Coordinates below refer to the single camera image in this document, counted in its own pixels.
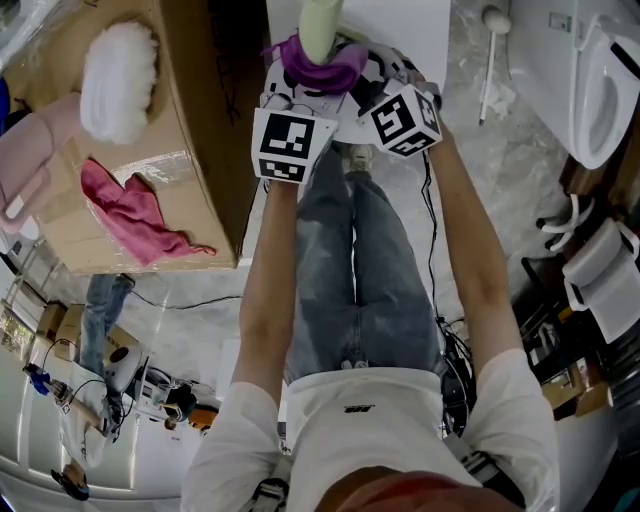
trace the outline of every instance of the black wire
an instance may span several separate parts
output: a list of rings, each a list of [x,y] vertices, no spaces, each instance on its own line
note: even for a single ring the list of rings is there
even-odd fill
[[[90,382],[100,382],[101,384],[104,384],[104,386],[106,387],[107,384],[105,383],[105,381],[103,380],[98,380],[98,379],[91,379],[88,381],[83,382],[82,384],[80,384],[80,386],[78,387],[78,389],[76,389],[73,392],[73,395],[71,395],[71,398],[69,399],[69,405],[71,405],[71,402],[73,402],[76,398],[76,395],[78,394],[78,391],[80,391],[83,387],[85,387],[87,384],[89,384]]]
[[[455,325],[455,324],[457,324],[459,322],[464,322],[464,321],[465,321],[464,317],[458,318],[457,320],[454,320],[453,322],[449,323],[449,327],[451,327],[452,325]]]
[[[42,361],[42,370],[44,371],[44,365],[47,364],[47,357],[49,357],[49,352],[51,352],[51,349],[60,341],[67,341],[69,342],[71,345],[73,345],[74,347],[78,348],[78,345],[76,343],[74,343],[71,340],[68,340],[67,338],[58,338],[57,340],[55,340],[47,349],[46,354],[44,355],[44,360]]]
[[[78,347],[78,345],[77,345],[76,343],[74,343],[73,341],[68,340],[68,339],[66,339],[66,338],[58,338],[57,340],[55,340],[55,341],[51,344],[51,346],[47,349],[47,352],[46,352],[46,353],[45,353],[45,355],[44,355],[44,360],[42,361],[42,370],[43,370],[43,371],[44,371],[45,364],[47,363],[47,357],[49,356],[49,352],[50,352],[50,351],[51,351],[51,349],[56,345],[56,343],[58,343],[58,342],[60,342],[60,341],[67,341],[67,342],[69,342],[71,345],[73,345],[74,347],[76,347],[76,348]],[[90,382],[100,382],[100,383],[104,384],[104,385],[105,385],[105,387],[107,387],[107,389],[108,389],[107,383],[106,383],[104,380],[91,379],[91,380],[85,381],[85,382],[83,382],[83,383],[78,387],[78,389],[76,389],[76,390],[73,392],[73,395],[71,395],[71,398],[69,399],[69,405],[71,405],[71,402],[73,402],[73,401],[75,400],[76,395],[78,394],[78,392],[79,392],[83,387],[85,387],[87,384],[89,384]],[[122,398],[123,396],[124,396],[124,393],[120,393],[120,398]],[[121,428],[121,427],[122,427],[122,425],[124,424],[124,420],[126,420],[126,419],[127,419],[127,417],[129,416],[129,414],[131,414],[131,410],[133,409],[133,402],[134,402],[134,400],[132,399],[132,400],[131,400],[131,404],[129,405],[129,410],[127,411],[127,413],[126,413],[126,414],[124,414],[124,415],[122,416],[122,420],[120,421],[120,423],[118,423],[118,428]]]
[[[462,341],[462,339],[460,338],[460,336],[458,336],[454,331],[453,331],[453,324],[450,324],[449,322],[447,322],[446,320],[442,320],[442,323],[444,323],[447,326],[447,331],[448,334],[454,339],[454,341],[456,342],[457,345],[460,346],[461,349],[464,350],[464,352],[466,353],[466,357],[470,358],[471,354],[469,352],[469,347],[467,347],[466,343],[464,341]]]
[[[164,305],[164,304],[158,304],[157,302],[150,301],[149,299],[146,299],[145,297],[140,295],[135,290],[131,292],[131,295],[135,295],[141,301],[146,302],[150,306],[154,306],[156,308],[175,309],[175,310],[180,310],[180,311],[185,311],[187,309],[196,309],[196,308],[199,308],[199,307],[202,307],[202,306],[207,306],[207,305],[210,305],[210,304],[218,304],[220,302],[226,302],[226,301],[229,301],[229,300],[238,300],[238,299],[242,298],[242,295],[227,295],[226,297],[220,297],[218,299],[205,300],[205,301],[199,302],[197,304],[189,304],[189,305],[186,305],[186,306],[167,306],[167,305]]]
[[[433,298],[433,310],[436,315],[436,322],[438,323],[438,325],[440,325],[440,314],[438,312],[438,303],[436,302],[436,277],[433,272],[433,254],[436,247],[436,240],[438,238],[438,219],[436,218],[436,214],[433,209],[433,202],[431,201],[431,166],[429,165],[427,155],[424,152],[422,153],[422,159],[424,161],[425,179],[420,192],[422,194],[422,199],[424,199],[425,205],[427,206],[427,211],[429,212],[429,216],[431,217],[431,222],[433,222],[433,233],[431,235],[431,248],[429,249],[428,260],[429,277],[431,278],[431,297]]]

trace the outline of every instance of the wall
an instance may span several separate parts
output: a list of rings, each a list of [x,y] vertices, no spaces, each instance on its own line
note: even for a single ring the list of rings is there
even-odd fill
[[[613,411],[598,409],[556,423],[560,447],[560,512],[581,512],[596,492],[616,451]]]
[[[200,433],[186,425],[174,432],[163,423],[140,417],[136,447],[135,490],[141,496],[180,496],[184,475],[200,446]]]
[[[0,455],[18,461],[20,409],[27,377],[14,354],[0,347]]]

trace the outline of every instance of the printed logo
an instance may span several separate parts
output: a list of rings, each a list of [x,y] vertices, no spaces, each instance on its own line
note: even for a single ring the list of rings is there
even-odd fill
[[[344,412],[346,414],[354,412],[369,412],[372,407],[375,407],[375,405],[350,405],[349,407],[344,408]]]

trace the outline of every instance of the blue jeans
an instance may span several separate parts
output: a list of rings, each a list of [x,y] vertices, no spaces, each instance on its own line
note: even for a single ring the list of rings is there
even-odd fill
[[[288,384],[345,361],[441,374],[437,326],[413,249],[369,173],[345,176],[340,156],[328,151],[300,201],[297,235]]]
[[[104,356],[107,334],[122,312],[124,299],[133,289],[133,283],[122,276],[94,275],[87,291],[87,304],[82,314],[80,351],[76,362],[104,378]]]

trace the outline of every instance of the strap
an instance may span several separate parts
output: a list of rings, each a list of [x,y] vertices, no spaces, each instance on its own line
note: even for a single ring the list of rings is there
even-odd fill
[[[471,451],[467,443],[455,434],[449,434],[444,444],[454,457],[460,462],[485,489],[492,489],[504,496],[514,505],[524,509],[524,496],[518,486],[500,469],[498,463],[484,452]]]
[[[289,479],[293,461],[291,457],[281,455],[271,477],[260,482],[253,494],[253,512],[275,512],[284,510],[289,496]]]

